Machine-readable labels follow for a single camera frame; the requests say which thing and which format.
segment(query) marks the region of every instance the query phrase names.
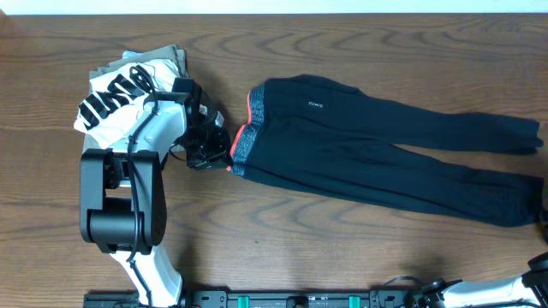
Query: black pants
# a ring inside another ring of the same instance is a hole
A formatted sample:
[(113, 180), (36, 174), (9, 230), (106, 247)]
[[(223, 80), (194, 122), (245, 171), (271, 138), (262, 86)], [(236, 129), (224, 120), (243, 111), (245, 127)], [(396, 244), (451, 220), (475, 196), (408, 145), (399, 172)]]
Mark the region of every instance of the black pants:
[(543, 145), (536, 121), (440, 114), (310, 75), (266, 81), (252, 89), (248, 108), (231, 150), (231, 172), (248, 180), (507, 227), (544, 215), (541, 178), (442, 163), (393, 145), (534, 154)]

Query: black cable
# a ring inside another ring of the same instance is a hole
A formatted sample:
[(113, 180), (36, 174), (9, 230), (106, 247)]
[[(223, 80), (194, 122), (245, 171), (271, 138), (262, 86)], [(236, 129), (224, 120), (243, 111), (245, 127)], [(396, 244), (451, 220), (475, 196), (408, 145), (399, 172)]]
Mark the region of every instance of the black cable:
[(182, 158), (178, 157), (178, 156), (175, 155), (175, 154), (173, 153), (173, 151), (171, 150), (171, 149), (173, 149), (173, 148), (176, 147), (176, 146), (177, 146), (177, 145), (172, 145), (172, 146), (170, 146), (170, 149), (168, 150), (168, 152), (170, 153), (170, 155), (171, 155), (174, 159), (180, 160), (180, 161), (182, 161), (182, 162), (186, 162), (186, 161), (187, 161), (186, 159), (182, 159)]
[(148, 307), (152, 308), (152, 291), (146, 284), (146, 281), (143, 278), (143, 276), (140, 274), (139, 269), (137, 269), (137, 265), (135, 264), (134, 260), (132, 260), (129, 263), (129, 267), (134, 271), (135, 276), (137, 276), (137, 280), (140, 282), (141, 286), (143, 286), (143, 288), (145, 289), (146, 299), (148, 301)]
[(131, 196), (134, 201), (134, 213), (135, 213), (135, 228), (134, 228), (134, 246), (131, 249), (127, 262), (131, 262), (135, 254), (137, 253), (137, 245), (139, 244), (140, 236), (140, 212), (139, 212), (139, 198), (137, 196), (137, 185), (135, 183), (135, 171), (134, 171), (134, 160), (133, 160), (133, 149), (135, 146), (135, 140), (139, 137), (140, 131), (145, 127), (145, 125), (158, 113), (158, 97), (156, 95), (156, 89), (154, 88), (154, 83), (152, 82), (151, 76), (146, 72), (144, 68), (140, 65), (134, 66), (129, 69), (129, 78), (143, 91), (151, 93), (152, 98), (154, 99), (154, 107), (152, 112), (148, 117), (135, 129), (134, 133), (129, 136), (128, 142), (128, 175), (129, 182), (131, 184)]

